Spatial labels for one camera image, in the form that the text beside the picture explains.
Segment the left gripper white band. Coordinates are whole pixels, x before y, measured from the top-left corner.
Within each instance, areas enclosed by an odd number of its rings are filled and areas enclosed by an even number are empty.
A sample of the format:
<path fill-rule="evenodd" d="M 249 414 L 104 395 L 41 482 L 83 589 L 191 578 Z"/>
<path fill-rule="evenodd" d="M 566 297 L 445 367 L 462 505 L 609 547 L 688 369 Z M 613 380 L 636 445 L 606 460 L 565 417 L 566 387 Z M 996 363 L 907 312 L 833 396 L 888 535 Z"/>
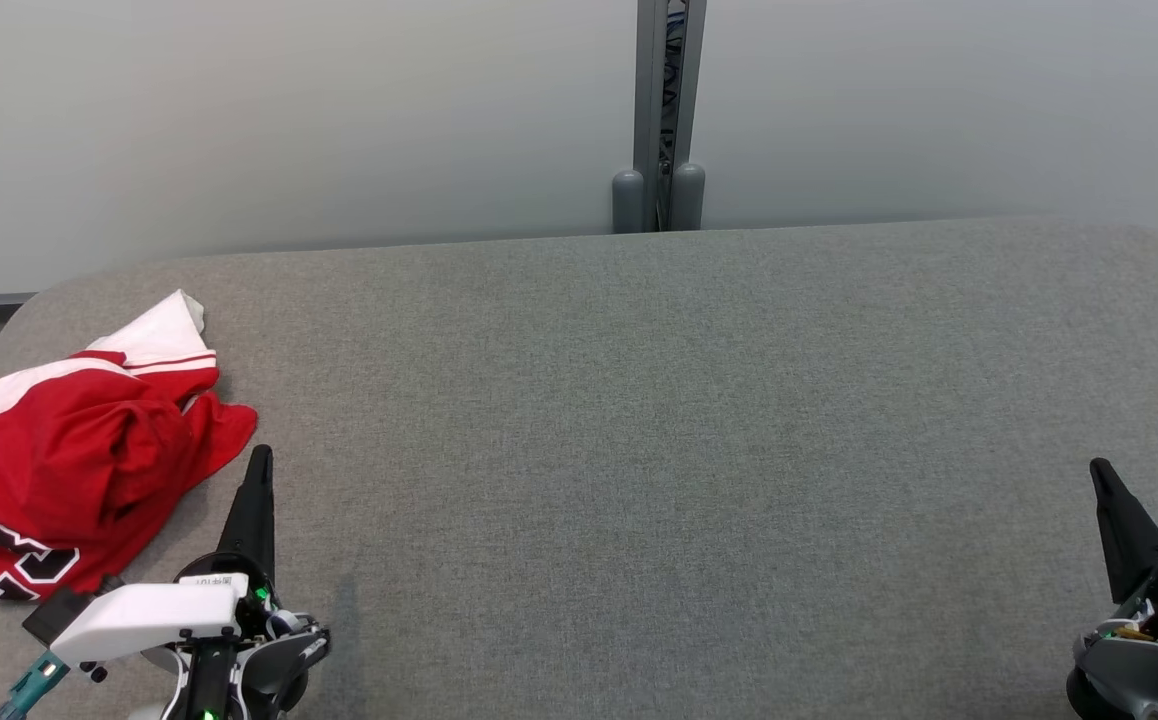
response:
<path fill-rule="evenodd" d="M 71 667 L 154 648 L 208 646 L 241 655 L 262 642 L 274 573 L 273 451 L 258 445 L 215 552 L 186 565 L 173 582 L 122 585 L 100 594 L 47 642 L 49 655 Z"/>

